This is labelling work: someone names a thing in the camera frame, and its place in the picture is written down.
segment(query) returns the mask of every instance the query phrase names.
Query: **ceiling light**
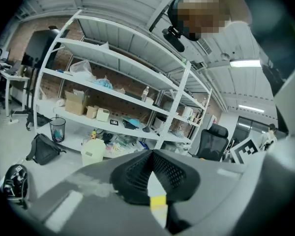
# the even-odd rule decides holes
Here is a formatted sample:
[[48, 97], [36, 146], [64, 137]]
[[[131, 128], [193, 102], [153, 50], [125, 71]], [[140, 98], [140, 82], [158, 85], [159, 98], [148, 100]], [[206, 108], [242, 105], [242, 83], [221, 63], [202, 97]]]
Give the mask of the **ceiling light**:
[[233, 60], [230, 64], [231, 67], [261, 67], [259, 59]]
[[246, 127], [246, 128], [250, 128], [250, 126], [246, 125], [246, 124], [242, 124], [242, 123], [238, 123], [239, 126], [243, 126], [243, 127]]
[[262, 110], [262, 109], [258, 109], [258, 108], [252, 108], [252, 107], [247, 107], [247, 106], [243, 106], [243, 105], [238, 105], [239, 108], [246, 108], [246, 109], [250, 109], [250, 110], [253, 110], [253, 111], [257, 111], [257, 112], [260, 112], [260, 113], [264, 113], [265, 111]]

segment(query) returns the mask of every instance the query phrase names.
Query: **black mesh vent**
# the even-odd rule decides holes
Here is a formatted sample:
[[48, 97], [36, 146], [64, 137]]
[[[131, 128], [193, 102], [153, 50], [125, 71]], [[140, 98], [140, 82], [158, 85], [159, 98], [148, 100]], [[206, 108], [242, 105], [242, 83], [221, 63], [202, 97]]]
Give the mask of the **black mesh vent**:
[[110, 182], [126, 202], [149, 205], [148, 179], [152, 171], [166, 191], [168, 203], [188, 200], [200, 183], [196, 170], [158, 150], [148, 150], [119, 165]]

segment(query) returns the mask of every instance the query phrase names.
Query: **black backpack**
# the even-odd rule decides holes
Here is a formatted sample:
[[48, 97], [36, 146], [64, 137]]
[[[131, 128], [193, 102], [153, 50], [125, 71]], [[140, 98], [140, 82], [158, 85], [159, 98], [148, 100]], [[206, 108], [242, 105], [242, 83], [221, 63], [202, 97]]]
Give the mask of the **black backpack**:
[[60, 152], [66, 153], [44, 134], [37, 134], [31, 142], [31, 150], [26, 160], [33, 159], [35, 163], [45, 165], [58, 156]]

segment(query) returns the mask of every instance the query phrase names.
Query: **person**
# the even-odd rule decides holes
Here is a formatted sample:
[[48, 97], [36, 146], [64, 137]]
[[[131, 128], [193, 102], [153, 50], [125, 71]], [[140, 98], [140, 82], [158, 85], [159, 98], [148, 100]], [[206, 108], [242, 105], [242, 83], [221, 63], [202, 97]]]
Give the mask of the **person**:
[[[273, 96], [295, 70], [295, 21], [280, 0], [174, 0], [173, 26], [190, 40], [246, 23], [260, 47], [260, 63]], [[279, 130], [288, 132], [277, 109]]]
[[269, 125], [268, 132], [261, 135], [259, 149], [262, 151], [268, 150], [270, 145], [277, 142], [277, 138], [275, 136], [275, 125], [272, 123]]

